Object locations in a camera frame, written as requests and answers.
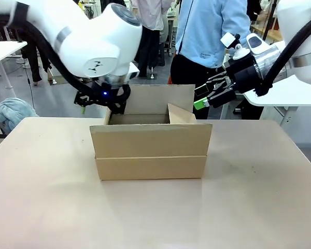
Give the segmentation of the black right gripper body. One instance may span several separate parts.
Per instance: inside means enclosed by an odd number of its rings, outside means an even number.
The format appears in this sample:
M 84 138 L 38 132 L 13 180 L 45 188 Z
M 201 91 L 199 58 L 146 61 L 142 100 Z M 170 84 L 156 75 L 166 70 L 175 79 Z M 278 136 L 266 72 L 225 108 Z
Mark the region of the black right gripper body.
M 256 65 L 254 58 L 229 59 L 224 63 L 234 91 L 245 93 L 259 86 L 262 78 Z

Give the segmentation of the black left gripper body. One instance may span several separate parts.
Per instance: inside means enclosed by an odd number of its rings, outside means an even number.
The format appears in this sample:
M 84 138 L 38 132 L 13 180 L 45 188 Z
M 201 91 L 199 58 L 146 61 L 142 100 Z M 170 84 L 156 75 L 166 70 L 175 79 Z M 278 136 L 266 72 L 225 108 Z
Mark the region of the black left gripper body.
M 131 94 L 131 88 L 128 84 L 123 84 L 115 88 L 115 85 L 105 82 L 100 85 L 98 82 L 93 81 L 92 90 L 95 95 L 95 103 L 107 107 L 111 105 L 125 105 Z

